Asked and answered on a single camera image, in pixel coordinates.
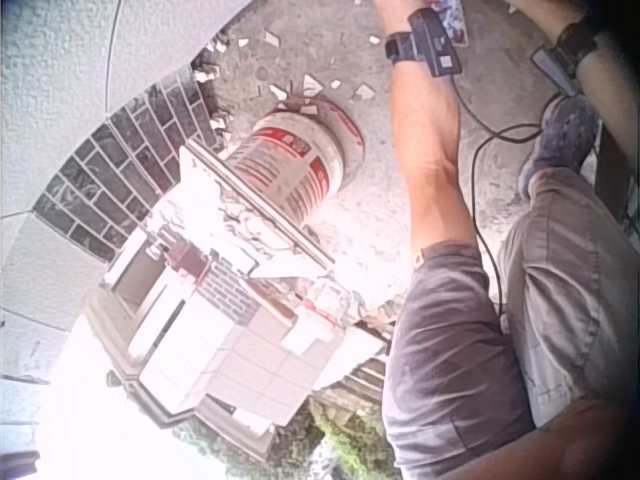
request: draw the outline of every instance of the person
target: person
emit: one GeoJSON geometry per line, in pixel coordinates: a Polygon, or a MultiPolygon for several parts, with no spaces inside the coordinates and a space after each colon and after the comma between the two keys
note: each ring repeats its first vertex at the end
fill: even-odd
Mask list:
{"type": "MultiPolygon", "coordinates": [[[[429,3],[376,0],[387,34],[410,31],[407,17],[429,3]]],[[[512,3],[552,41],[581,17],[559,0],[512,3]]],[[[589,54],[578,76],[611,65],[602,55],[589,54]]],[[[396,463],[406,479],[591,478],[633,409],[640,257],[579,171],[596,136],[593,106],[605,124],[624,122],[602,95],[593,106],[578,96],[547,108],[519,178],[530,209],[499,255],[507,334],[458,184],[460,109],[450,79],[413,61],[391,75],[416,267],[383,394],[396,463]]],[[[585,91],[597,90],[585,80],[585,91]]]]}

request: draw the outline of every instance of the concrete floor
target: concrete floor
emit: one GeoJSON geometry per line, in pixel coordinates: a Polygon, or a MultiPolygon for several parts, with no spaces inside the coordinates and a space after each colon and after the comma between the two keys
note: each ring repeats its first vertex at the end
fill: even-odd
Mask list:
{"type": "MultiPolygon", "coordinates": [[[[529,62],[543,42],[542,34],[523,15],[509,15],[500,0],[463,4],[470,47],[459,50],[462,95],[495,129],[537,122],[554,93],[551,83],[529,62]]],[[[301,92],[305,73],[321,81],[326,87],[323,93],[360,127],[366,159],[357,178],[325,201],[308,223],[335,257],[340,281],[358,291],[369,307],[404,293],[411,272],[409,209],[391,141],[390,66],[383,43],[369,42],[372,34],[384,38],[373,2],[363,0],[357,6],[352,0],[258,0],[227,32],[231,46],[224,54],[216,54],[222,77],[214,87],[220,107],[235,116],[232,143],[247,136],[253,124],[277,104],[269,84],[284,88],[292,80],[294,92],[301,92]],[[280,48],[263,41],[265,29],[280,37],[280,48]],[[238,38],[250,42],[239,48],[238,38]],[[335,79],[342,85],[331,90],[329,83],[335,79]],[[362,82],[377,95],[369,101],[350,101],[362,82]]],[[[464,116],[460,182],[467,201],[471,156],[486,135],[464,116]]],[[[529,148],[494,142],[478,162],[478,223],[494,253],[526,210],[515,184],[529,148]]],[[[493,276],[490,264],[486,266],[493,276]]]]}

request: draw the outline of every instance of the shoe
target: shoe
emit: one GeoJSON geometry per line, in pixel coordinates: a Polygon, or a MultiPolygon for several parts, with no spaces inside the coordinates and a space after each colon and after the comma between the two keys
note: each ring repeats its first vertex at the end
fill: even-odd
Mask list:
{"type": "Polygon", "coordinates": [[[580,174],[598,135],[598,115],[583,95],[560,97],[546,108],[542,134],[536,139],[518,177],[518,192],[529,200],[529,183],[546,168],[568,168],[580,174]]]}

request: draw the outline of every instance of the plastic bucket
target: plastic bucket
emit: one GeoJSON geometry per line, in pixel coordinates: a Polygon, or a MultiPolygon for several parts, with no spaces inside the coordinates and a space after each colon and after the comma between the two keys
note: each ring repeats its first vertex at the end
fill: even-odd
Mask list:
{"type": "Polygon", "coordinates": [[[340,189],[344,176],[333,135],[292,112],[260,120],[226,163],[298,225],[340,189]]]}

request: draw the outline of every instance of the black power cord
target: black power cord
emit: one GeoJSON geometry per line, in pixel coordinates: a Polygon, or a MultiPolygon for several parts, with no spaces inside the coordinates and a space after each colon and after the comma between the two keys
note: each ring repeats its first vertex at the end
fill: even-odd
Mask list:
{"type": "MultiPolygon", "coordinates": [[[[501,140],[503,142],[512,143],[516,145],[523,145],[525,143],[535,140],[542,134],[542,120],[539,123],[519,123],[507,128],[503,128],[502,130],[494,130],[491,127],[489,127],[486,123],[484,123],[480,119],[480,117],[478,117],[475,114],[475,112],[471,110],[469,105],[467,105],[467,102],[465,102],[464,98],[462,98],[462,95],[460,94],[460,91],[458,90],[458,85],[456,84],[454,77],[451,77],[451,85],[453,87],[453,91],[458,97],[458,101],[460,102],[460,105],[462,105],[462,108],[469,114],[469,116],[478,125],[480,125],[487,133],[490,134],[489,137],[487,137],[485,140],[483,140],[483,142],[480,145],[478,145],[478,147],[476,148],[476,151],[473,154],[473,160],[471,161],[471,219],[473,220],[473,228],[476,232],[476,235],[478,236],[480,243],[482,243],[482,246],[486,250],[487,255],[489,255],[489,260],[491,261],[493,271],[496,275],[496,283],[498,286],[498,318],[501,318],[503,293],[502,293],[502,282],[500,280],[500,272],[498,271],[498,264],[495,258],[493,257],[491,250],[489,249],[489,245],[487,244],[486,240],[482,236],[482,233],[480,232],[480,229],[478,228],[478,222],[476,219],[476,163],[478,162],[478,158],[480,157],[480,153],[482,153],[482,150],[494,140],[501,140]],[[509,132],[512,132],[514,130],[520,130],[520,129],[535,129],[535,131],[525,137],[520,137],[520,138],[515,138],[515,137],[510,137],[505,135],[509,132]]],[[[558,98],[559,95],[560,94],[555,94],[547,101],[544,108],[542,109],[542,114],[544,114],[544,111],[547,109],[547,107],[556,98],[558,98]]]]}

